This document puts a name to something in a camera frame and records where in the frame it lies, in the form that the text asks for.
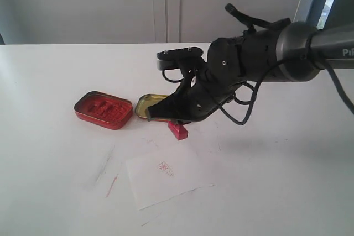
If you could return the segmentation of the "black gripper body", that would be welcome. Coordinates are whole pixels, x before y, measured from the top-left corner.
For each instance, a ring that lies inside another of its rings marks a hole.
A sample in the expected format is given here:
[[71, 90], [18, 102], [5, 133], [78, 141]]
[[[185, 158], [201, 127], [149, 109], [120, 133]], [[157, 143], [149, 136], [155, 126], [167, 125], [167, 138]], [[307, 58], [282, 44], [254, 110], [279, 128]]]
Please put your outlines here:
[[234, 100], [235, 91], [246, 82], [237, 78], [222, 84], [206, 65], [188, 70], [176, 90], [176, 120], [200, 122]]

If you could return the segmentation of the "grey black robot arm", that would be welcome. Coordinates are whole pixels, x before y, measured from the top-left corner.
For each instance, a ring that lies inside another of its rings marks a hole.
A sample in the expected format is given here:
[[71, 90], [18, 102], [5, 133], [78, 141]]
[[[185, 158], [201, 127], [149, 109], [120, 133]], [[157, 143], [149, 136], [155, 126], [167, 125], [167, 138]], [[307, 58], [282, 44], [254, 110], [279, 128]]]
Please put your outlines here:
[[165, 50], [157, 54], [158, 69], [180, 70], [174, 93], [147, 108], [149, 120], [178, 124], [200, 122], [226, 103], [237, 101], [241, 86], [251, 89], [246, 118], [251, 116], [264, 82], [306, 82], [326, 70], [348, 109], [353, 102], [335, 70], [353, 68], [353, 25], [316, 29], [304, 22], [278, 21], [271, 28], [246, 30], [236, 38], [213, 41], [207, 57], [198, 47]]

